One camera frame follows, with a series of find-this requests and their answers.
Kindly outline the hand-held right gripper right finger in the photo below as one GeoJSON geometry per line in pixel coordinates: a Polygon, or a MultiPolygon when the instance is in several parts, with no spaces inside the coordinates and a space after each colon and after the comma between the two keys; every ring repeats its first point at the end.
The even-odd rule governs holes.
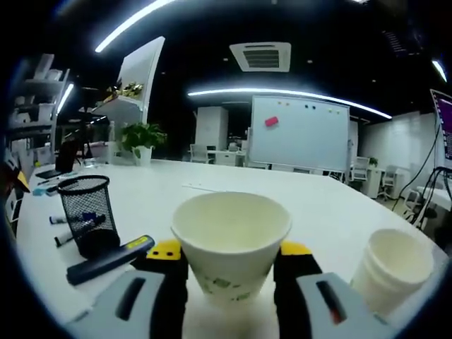
{"type": "Polygon", "coordinates": [[[391,338],[392,328],[303,244],[283,241],[273,266],[281,338],[391,338]]]}

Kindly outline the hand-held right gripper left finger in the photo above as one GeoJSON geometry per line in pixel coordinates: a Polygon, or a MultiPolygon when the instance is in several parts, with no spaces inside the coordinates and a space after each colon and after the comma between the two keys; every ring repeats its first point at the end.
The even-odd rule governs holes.
{"type": "Polygon", "coordinates": [[[176,239],[162,240],[132,262],[66,325],[73,338],[181,338],[188,262],[176,239]]]}

